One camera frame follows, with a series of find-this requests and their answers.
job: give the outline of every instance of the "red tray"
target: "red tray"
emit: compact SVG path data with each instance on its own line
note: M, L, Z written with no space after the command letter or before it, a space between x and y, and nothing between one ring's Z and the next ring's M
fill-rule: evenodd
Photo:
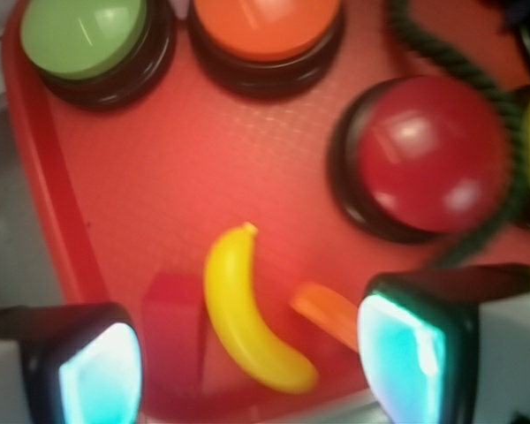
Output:
M451 240L402 246L358 231L326 179L326 150L340 113L377 82L438 73L390 35L382 0L345 2L347 28L328 75L290 99L261 102L208 79L186 29L164 80L126 109L91 113L51 95L26 59L11 15L3 59L19 152L68 302L113 299L142 337L140 303L159 272L202 276L212 241L250 221L260 229L254 268L270 327L318 367L311 393L283 395L239 370L210 330L198 396L153 390L144 412L162 420L267 420L367 387L355 354L288 307L297 284L326 284L359 304L367 280L413 269ZM416 0L413 16L455 43L506 89L530 82L501 11L478 0ZM477 258L530 264L530 230L511 226Z

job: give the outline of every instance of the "green rope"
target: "green rope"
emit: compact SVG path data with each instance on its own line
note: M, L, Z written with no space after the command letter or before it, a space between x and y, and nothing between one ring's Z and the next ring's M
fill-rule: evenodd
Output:
M432 268L455 267L480 251L507 222L518 217L524 206L527 182L521 130L522 110L512 100L512 96L501 90L483 70L450 44L437 39L411 21L409 3L410 0L389 0L389 22L395 36L410 49L442 67L450 76L479 91L503 120L511 142L511 182L498 209L430 264Z

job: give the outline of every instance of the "toy banana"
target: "toy banana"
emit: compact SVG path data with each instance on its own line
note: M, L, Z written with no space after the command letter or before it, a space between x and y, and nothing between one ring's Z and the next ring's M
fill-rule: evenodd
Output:
M306 392L318 379L314 365L271 331L255 303L256 233L245 223L211 247L204 275L208 315L223 347L255 380L285 393Z

